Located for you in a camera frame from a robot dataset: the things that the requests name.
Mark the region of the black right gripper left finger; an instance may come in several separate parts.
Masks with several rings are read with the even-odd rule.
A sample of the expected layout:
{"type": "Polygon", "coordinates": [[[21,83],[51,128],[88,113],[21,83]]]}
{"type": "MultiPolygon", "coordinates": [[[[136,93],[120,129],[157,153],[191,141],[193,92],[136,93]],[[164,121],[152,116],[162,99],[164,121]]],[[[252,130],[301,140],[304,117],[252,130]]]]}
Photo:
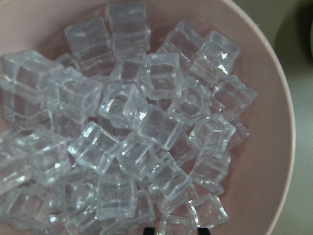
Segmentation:
{"type": "Polygon", "coordinates": [[[155,228],[154,227],[144,228],[143,235],[155,235],[155,228]]]}

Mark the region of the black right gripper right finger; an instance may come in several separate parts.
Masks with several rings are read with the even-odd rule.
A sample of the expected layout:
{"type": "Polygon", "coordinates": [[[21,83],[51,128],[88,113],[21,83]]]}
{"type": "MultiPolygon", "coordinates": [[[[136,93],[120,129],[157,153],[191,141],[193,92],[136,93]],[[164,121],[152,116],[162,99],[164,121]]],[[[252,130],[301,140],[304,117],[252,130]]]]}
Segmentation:
{"type": "Polygon", "coordinates": [[[198,235],[211,235],[208,228],[198,228],[198,235]]]}

